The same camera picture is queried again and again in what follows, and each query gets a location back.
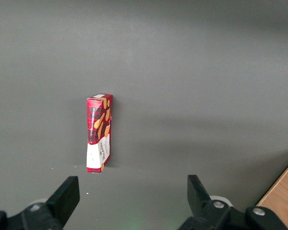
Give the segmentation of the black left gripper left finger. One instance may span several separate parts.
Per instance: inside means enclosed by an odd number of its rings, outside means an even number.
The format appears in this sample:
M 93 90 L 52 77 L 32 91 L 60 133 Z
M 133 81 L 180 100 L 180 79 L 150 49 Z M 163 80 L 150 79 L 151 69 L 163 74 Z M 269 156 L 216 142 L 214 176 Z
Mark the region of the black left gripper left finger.
M 8 217 L 0 210 L 0 230 L 62 230 L 80 201 L 79 180 L 69 176 L 45 201 Z

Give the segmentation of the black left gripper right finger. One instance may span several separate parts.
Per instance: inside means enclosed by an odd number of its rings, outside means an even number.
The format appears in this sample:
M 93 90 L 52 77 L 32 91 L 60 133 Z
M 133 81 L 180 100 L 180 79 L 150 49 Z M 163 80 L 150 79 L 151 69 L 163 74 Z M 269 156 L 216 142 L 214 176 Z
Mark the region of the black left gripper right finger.
M 287 230 L 288 227 L 272 210 L 253 206 L 245 212 L 225 201 L 212 199 L 197 175 L 187 177 L 187 198 L 192 216 L 180 230 Z

